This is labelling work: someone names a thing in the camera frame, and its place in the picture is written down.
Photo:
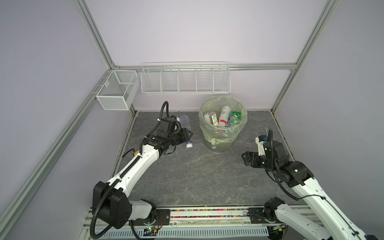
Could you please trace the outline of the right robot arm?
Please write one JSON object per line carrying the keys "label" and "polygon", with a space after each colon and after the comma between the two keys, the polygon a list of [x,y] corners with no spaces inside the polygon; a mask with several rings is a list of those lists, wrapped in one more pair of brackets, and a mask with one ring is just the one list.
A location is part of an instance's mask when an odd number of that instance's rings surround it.
{"label": "right robot arm", "polygon": [[308,240],[375,240],[357,227],[331,200],[315,179],[314,175],[301,162],[279,160],[273,153],[260,155],[245,152],[241,155],[244,164],[251,168],[271,172],[281,190],[295,201],[303,200],[322,222],[319,226],[303,217],[283,200],[274,197],[264,204],[261,214],[267,222],[282,222]]}

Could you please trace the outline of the green bottle yellow cap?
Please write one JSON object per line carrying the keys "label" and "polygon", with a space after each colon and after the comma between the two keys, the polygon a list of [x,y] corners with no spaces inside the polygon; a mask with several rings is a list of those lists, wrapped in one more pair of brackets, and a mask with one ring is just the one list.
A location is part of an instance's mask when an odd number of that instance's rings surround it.
{"label": "green bottle yellow cap", "polygon": [[242,119],[242,113],[241,112],[232,112],[231,117],[229,119],[228,125],[234,126],[239,125]]}

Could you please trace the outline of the purple label clear bottle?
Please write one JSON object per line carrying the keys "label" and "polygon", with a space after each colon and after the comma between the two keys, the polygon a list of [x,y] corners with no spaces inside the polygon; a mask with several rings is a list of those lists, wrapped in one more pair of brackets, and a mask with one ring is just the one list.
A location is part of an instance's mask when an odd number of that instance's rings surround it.
{"label": "purple label clear bottle", "polygon": [[[182,125],[182,128],[186,128],[189,131],[192,131],[191,122],[190,122],[190,119],[187,115],[180,116],[180,123]],[[193,141],[192,140],[187,141],[186,142],[186,148],[191,149],[192,147],[193,147]]]}

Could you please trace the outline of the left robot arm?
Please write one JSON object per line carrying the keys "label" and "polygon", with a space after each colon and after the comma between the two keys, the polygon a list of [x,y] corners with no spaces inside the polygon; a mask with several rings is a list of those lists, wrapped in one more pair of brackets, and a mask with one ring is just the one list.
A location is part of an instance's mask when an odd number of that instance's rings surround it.
{"label": "left robot arm", "polygon": [[176,134],[152,135],[143,138],[137,155],[107,182],[98,182],[93,190],[90,236],[102,237],[109,229],[120,229],[127,222],[143,219],[152,224],[156,221],[156,205],[150,201],[129,201],[131,191],[145,171],[164,155],[170,146],[191,140],[193,132],[182,129]]}

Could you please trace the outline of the flower label tea bottle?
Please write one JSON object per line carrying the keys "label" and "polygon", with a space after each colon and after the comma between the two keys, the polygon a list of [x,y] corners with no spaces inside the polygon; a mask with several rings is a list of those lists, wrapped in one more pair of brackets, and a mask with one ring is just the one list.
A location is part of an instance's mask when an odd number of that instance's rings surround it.
{"label": "flower label tea bottle", "polygon": [[215,126],[215,127],[218,126],[217,115],[214,111],[210,111],[210,112],[205,113],[204,119],[208,124]]}

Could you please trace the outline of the red cap white bottle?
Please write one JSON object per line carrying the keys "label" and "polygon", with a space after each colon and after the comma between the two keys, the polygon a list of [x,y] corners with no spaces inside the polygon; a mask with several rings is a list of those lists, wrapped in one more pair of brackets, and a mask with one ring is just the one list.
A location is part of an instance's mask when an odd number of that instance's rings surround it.
{"label": "red cap white bottle", "polygon": [[224,106],[219,116],[219,121],[218,121],[219,128],[224,128],[228,124],[230,114],[231,114],[231,108],[229,106]]}

